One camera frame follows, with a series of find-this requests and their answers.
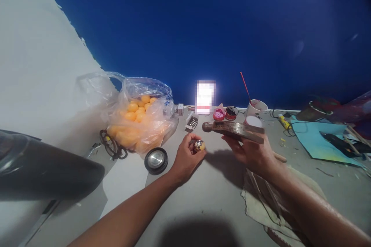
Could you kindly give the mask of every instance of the person's left hand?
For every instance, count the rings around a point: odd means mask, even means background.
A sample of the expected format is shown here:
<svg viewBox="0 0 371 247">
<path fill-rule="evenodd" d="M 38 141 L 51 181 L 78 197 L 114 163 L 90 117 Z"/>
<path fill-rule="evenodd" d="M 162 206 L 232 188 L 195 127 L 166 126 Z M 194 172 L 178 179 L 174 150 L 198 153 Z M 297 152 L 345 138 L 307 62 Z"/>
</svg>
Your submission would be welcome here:
<svg viewBox="0 0 371 247">
<path fill-rule="evenodd" d="M 206 150 L 194 152 L 191 140 L 201 140 L 201 137 L 193 133 L 189 133 L 184 137 L 179 145 L 174 164 L 169 170 L 169 174 L 173 175 L 180 184 L 190 179 L 194 169 L 207 153 Z"/>
</svg>

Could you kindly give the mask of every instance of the small painted ball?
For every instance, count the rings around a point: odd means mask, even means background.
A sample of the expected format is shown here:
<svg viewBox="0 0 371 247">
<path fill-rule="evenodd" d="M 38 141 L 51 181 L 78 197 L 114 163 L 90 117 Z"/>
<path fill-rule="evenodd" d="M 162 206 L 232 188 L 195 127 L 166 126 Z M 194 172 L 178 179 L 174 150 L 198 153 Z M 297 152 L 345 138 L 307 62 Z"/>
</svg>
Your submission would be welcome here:
<svg viewBox="0 0 371 247">
<path fill-rule="evenodd" d="M 193 150 L 199 152 L 205 149 L 205 142 L 203 140 L 197 140 L 193 143 Z"/>
</svg>

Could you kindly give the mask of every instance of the hand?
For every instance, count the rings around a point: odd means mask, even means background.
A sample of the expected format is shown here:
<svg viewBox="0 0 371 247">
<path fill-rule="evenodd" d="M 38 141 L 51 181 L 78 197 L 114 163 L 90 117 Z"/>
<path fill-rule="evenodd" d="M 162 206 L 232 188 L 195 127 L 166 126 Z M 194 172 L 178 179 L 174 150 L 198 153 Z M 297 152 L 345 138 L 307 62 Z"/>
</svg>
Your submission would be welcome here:
<svg viewBox="0 0 371 247">
<path fill-rule="evenodd" d="M 237 140 L 231 137 L 222 136 L 222 139 L 230 146 L 238 161 L 244 163 L 250 171 L 269 180 L 280 172 L 284 164 L 274 157 L 267 135 L 256 135 L 264 138 L 264 144 L 242 138 L 243 145 L 241 146 Z"/>
<path fill-rule="evenodd" d="M 201 140 L 201 137 L 193 133 L 184 137 L 179 145 L 174 164 L 169 170 L 169 174 L 172 174 L 180 184 L 190 179 L 194 169 L 206 155 L 206 150 L 194 152 L 191 140 Z"/>
</svg>

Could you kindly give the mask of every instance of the small box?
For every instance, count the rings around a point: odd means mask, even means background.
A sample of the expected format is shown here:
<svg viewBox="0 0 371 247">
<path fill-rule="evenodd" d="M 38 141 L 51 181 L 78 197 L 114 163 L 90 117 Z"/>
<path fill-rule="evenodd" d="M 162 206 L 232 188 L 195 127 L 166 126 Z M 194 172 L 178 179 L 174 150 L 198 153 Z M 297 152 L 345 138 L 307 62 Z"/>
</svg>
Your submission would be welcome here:
<svg viewBox="0 0 371 247">
<path fill-rule="evenodd" d="M 198 123 L 198 115 L 194 114 L 192 111 L 185 122 L 187 123 L 187 125 L 185 126 L 187 129 L 194 130 Z"/>
<path fill-rule="evenodd" d="M 178 115 L 183 116 L 183 104 L 178 104 Z"/>
</svg>

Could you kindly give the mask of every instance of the red straw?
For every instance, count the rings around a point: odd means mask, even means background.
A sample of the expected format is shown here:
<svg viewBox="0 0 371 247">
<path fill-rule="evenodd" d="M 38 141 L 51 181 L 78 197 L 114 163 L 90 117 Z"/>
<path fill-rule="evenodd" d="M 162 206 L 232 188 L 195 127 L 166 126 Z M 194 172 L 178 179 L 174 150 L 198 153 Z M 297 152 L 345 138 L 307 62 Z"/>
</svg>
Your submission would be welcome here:
<svg viewBox="0 0 371 247">
<path fill-rule="evenodd" d="M 246 87 L 246 83 L 245 83 L 245 79 L 243 78 L 242 72 L 240 72 L 240 74 L 241 74 L 241 77 L 242 77 L 242 81 L 243 81 L 243 83 L 245 84 L 245 89 L 246 89 L 246 91 L 247 91 L 247 95 L 248 95 L 248 99 L 249 99 L 249 101 L 250 101 L 250 105 L 252 106 L 251 98 L 250 98 L 250 94 L 248 93 L 248 90 L 247 90 L 247 87 Z"/>
</svg>

